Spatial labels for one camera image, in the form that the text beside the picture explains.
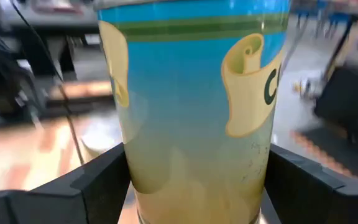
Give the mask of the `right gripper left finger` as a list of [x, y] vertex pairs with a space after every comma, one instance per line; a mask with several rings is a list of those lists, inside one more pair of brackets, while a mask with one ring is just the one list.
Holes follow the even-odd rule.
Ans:
[[117, 224], [130, 179], [119, 144], [34, 190], [1, 190], [0, 224]]

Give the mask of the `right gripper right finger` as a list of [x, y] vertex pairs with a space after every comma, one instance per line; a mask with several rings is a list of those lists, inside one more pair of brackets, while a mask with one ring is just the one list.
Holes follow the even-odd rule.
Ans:
[[265, 189], [282, 224], [358, 224], [358, 180], [274, 144]]

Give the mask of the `tall blue carrots can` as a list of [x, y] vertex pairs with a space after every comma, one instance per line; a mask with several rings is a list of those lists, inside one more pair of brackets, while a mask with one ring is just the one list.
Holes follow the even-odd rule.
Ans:
[[140, 224], [259, 224], [290, 0], [95, 0]]

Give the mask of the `black hazard-striped floor mat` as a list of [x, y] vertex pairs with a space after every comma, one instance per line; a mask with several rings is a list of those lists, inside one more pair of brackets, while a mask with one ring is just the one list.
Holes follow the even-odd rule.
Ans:
[[290, 136], [306, 157], [358, 180], [358, 146], [349, 143], [345, 134], [320, 126], [292, 131]]

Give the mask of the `black floor box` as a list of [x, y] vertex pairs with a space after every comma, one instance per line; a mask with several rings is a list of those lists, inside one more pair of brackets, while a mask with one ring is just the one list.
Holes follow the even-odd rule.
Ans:
[[358, 133], [358, 64], [345, 64], [334, 69], [316, 100], [314, 113]]

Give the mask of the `black table frame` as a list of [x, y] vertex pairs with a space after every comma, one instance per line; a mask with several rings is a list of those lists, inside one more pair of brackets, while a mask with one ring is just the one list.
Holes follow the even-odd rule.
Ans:
[[33, 123], [35, 119], [41, 121], [52, 118], [64, 117], [66, 115], [79, 115], [90, 113], [94, 110], [114, 107], [114, 98], [111, 95], [92, 96], [85, 98], [74, 98], [68, 102], [64, 100], [47, 100], [40, 106], [34, 101], [29, 101], [19, 108], [12, 116], [0, 115], [0, 128], [20, 124]]

